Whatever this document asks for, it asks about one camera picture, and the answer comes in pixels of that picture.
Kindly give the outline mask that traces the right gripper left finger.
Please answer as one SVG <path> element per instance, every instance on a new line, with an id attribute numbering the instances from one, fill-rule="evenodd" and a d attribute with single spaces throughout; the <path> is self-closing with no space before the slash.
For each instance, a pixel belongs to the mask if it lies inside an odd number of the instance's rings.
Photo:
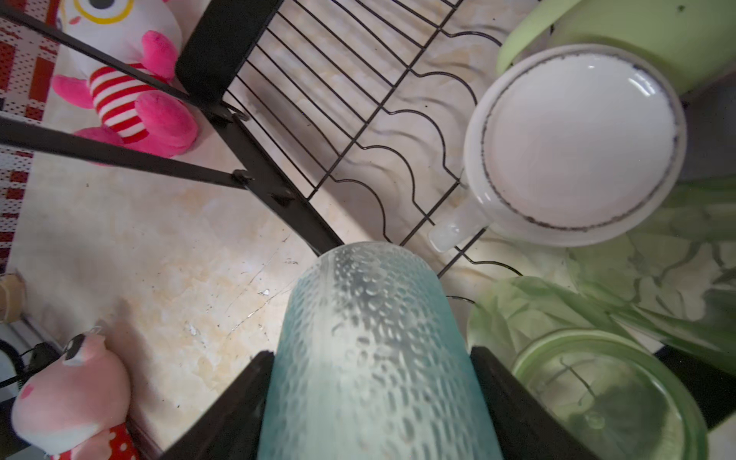
<path id="1" fill-rule="evenodd" d="M 161 457 L 255 459 L 275 355 L 263 351 Z"/>

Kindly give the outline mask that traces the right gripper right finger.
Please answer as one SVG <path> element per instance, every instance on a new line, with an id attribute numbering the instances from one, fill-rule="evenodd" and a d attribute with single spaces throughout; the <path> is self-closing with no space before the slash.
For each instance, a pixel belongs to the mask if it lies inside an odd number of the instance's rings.
<path id="1" fill-rule="evenodd" d="M 504 458 L 596 458 L 554 420 L 488 348 L 473 347 L 470 358 Z"/>

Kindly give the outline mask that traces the short green glass cup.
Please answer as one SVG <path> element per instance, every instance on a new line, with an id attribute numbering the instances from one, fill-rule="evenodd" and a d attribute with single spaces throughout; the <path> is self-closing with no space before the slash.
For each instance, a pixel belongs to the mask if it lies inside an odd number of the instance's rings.
<path id="1" fill-rule="evenodd" d="M 705 459 L 705 418 L 682 381 L 579 293 L 539 277 L 475 299 L 467 341 L 489 349 L 601 459 Z"/>

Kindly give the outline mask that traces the teal glass cup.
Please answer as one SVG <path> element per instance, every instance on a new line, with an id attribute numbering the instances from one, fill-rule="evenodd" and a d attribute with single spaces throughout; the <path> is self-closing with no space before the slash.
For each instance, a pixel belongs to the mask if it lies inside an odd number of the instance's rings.
<path id="1" fill-rule="evenodd" d="M 449 301 L 423 259 L 390 243 L 353 243 L 298 279 L 258 456 L 502 456 Z"/>

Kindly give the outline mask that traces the white mug red interior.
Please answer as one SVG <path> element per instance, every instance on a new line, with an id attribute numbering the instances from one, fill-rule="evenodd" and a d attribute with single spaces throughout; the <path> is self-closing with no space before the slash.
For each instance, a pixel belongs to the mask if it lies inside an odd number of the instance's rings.
<path id="1" fill-rule="evenodd" d="M 609 241 L 663 203 L 686 144 L 680 98 L 640 57 L 590 44 L 538 53 L 475 108 L 464 139 L 467 199 L 429 242 L 444 252 L 491 224 L 536 245 Z"/>

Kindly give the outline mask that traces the white mug green handle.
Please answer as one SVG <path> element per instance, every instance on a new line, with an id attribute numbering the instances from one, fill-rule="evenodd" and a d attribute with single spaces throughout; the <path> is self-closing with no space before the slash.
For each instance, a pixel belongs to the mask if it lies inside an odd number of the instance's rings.
<path id="1" fill-rule="evenodd" d="M 735 66 L 733 1 L 542 1 L 506 38 L 496 73 L 546 32 L 549 47 L 595 43 L 633 53 L 680 95 Z"/>

